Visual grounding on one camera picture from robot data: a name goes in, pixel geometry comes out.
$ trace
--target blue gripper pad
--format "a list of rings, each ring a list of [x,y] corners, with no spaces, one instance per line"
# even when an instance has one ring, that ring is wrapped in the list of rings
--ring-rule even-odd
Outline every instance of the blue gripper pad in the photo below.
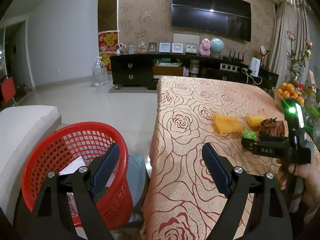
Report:
[[[202,147],[202,159],[208,168],[208,171],[217,186],[219,193],[225,195],[226,198],[231,197],[232,191],[229,187],[230,177],[222,167],[218,160],[218,154],[213,152],[214,149],[209,143]]]
[[[91,188],[91,193],[93,194],[93,196],[96,196],[97,194],[102,192],[102,190],[106,187],[106,184],[119,158],[120,158],[119,146],[114,144],[113,147],[111,147],[106,158],[100,164],[96,173],[93,175],[92,188]]]

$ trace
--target green light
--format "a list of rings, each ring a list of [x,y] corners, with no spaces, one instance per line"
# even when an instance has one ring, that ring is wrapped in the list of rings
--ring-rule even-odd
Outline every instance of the green light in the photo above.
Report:
[[[290,107],[289,108],[289,113],[294,114],[296,112],[296,108],[295,107]]]

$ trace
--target baseboard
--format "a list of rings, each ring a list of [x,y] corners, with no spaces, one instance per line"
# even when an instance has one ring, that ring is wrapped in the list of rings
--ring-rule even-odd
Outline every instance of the baseboard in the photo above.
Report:
[[[108,73],[108,78],[109,78],[109,81],[112,81],[112,74],[111,73]],[[36,86],[35,90],[44,89],[44,88],[51,88],[51,87],[56,87],[56,86],[63,86],[63,85],[71,85],[71,84],[89,82],[89,81],[90,82],[93,81],[93,76],[82,77],[82,78],[74,78],[74,79],[67,79],[67,80],[47,83],[47,84]]]

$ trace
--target hand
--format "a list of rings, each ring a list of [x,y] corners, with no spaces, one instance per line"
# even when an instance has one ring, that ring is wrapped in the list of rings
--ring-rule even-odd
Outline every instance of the hand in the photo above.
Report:
[[[288,171],[293,173],[294,164],[290,164]],[[295,176],[299,176],[304,180],[305,189],[302,196],[302,201],[307,204],[309,210],[312,212],[320,205],[320,172],[315,162],[311,164],[298,165],[294,172]],[[277,179],[280,184],[281,190],[286,188],[287,176],[282,170],[282,166],[279,168]]]

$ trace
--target television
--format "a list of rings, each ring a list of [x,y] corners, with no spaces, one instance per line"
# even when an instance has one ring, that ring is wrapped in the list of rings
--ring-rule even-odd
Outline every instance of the television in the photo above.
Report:
[[[171,25],[251,41],[251,6],[243,0],[172,0]]]

